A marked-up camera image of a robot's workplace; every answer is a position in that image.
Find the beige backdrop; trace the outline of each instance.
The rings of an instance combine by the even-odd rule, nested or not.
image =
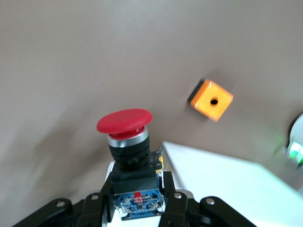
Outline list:
[[[126,108],[153,114],[153,150],[239,157],[302,187],[280,152],[303,112],[302,21],[301,0],[0,0],[0,225],[99,189],[112,157],[96,124]],[[201,78],[234,94],[217,123],[186,105]]]

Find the screw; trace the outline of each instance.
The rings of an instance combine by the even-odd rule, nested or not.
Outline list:
[[[206,199],[206,202],[209,204],[209,205],[214,205],[214,200],[212,198],[207,198]]]
[[[181,199],[182,198],[182,195],[178,192],[175,193],[174,196],[175,196],[176,199]]]
[[[56,207],[63,207],[65,205],[65,202],[58,201]]]

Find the white surface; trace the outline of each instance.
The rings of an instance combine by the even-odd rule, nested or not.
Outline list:
[[[301,227],[303,197],[261,165],[163,143],[181,187],[217,196],[258,227]]]

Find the green light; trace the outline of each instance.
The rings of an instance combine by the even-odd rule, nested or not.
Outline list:
[[[303,164],[303,146],[301,144],[293,142],[289,150],[289,157],[291,159],[295,159],[297,156],[298,156],[297,162],[299,164]]]

